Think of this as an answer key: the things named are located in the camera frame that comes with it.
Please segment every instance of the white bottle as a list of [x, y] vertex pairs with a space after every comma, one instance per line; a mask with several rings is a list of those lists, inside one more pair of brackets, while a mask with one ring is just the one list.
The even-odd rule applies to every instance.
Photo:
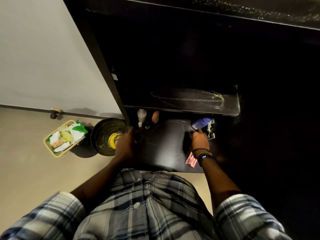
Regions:
[[142, 127], [142, 123], [146, 120], [146, 117], [147, 117], [147, 112], [145, 109], [139, 109], [138, 112], [138, 121], [139, 121], [139, 127], [141, 125]]

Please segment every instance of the white wall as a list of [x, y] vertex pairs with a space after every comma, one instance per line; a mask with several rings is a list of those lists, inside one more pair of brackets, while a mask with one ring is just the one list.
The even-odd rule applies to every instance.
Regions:
[[63, 0], [0, 0], [0, 104], [122, 114]]

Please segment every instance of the pink packet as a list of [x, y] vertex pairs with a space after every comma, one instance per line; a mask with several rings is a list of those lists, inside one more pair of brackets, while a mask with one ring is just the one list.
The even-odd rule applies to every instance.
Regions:
[[192, 152], [190, 152], [188, 158], [186, 159], [186, 165], [188, 165], [189, 167], [195, 168], [196, 163], [197, 163], [197, 159], [195, 159]]

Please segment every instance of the shirt button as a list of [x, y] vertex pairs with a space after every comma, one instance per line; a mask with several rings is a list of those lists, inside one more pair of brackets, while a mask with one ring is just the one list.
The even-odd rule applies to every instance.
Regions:
[[133, 205], [133, 208], [137, 209], [139, 207], [139, 205], [140, 205], [140, 202], [135, 202], [134, 205]]

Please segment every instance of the yellow basket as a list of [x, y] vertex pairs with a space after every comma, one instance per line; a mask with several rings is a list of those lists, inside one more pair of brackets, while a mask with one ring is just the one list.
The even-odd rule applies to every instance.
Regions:
[[52, 151], [52, 148], [50, 146], [50, 142], [47, 141], [47, 139], [52, 136], [53, 133], [55, 133], [56, 131], [58, 131], [59, 129], [61, 129], [62, 127], [66, 127], [66, 126], [69, 126], [69, 125], [72, 125], [74, 124], [75, 121], [74, 120], [69, 120], [68, 122], [64, 123], [62, 126], [60, 126], [58, 129], [56, 129], [54, 132], [52, 132], [50, 135], [48, 135], [44, 140], [44, 144], [46, 145], [46, 148], [52, 153], [52, 155], [54, 157], [60, 157], [62, 156], [63, 154], [65, 154], [67, 151], [70, 151], [71, 149], [73, 149], [76, 145], [78, 145], [80, 143], [80, 141], [82, 141], [86, 136], [83, 136], [77, 143], [71, 145], [70, 147], [68, 147], [67, 149], [61, 151], [61, 152], [53, 152]]

